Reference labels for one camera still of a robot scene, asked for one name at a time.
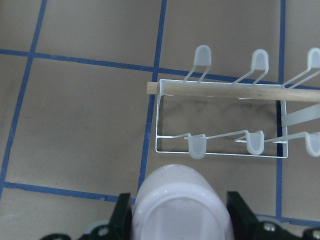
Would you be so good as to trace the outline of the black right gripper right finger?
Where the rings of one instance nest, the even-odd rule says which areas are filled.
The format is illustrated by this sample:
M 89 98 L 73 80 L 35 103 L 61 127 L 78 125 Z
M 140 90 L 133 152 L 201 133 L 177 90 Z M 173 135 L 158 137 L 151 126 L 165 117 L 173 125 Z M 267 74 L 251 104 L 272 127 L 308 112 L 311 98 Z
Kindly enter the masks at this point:
M 226 193 L 226 207 L 236 240 L 253 240 L 258 219 L 237 191 Z

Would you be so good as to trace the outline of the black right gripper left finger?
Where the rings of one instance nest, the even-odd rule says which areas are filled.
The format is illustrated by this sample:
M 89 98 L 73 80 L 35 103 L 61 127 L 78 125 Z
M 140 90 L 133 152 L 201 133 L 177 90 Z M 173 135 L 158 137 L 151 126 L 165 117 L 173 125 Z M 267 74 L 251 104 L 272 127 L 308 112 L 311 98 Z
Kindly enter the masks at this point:
M 121 193 L 108 223 L 108 240 L 129 240 L 131 238 L 132 205 L 131 194 Z

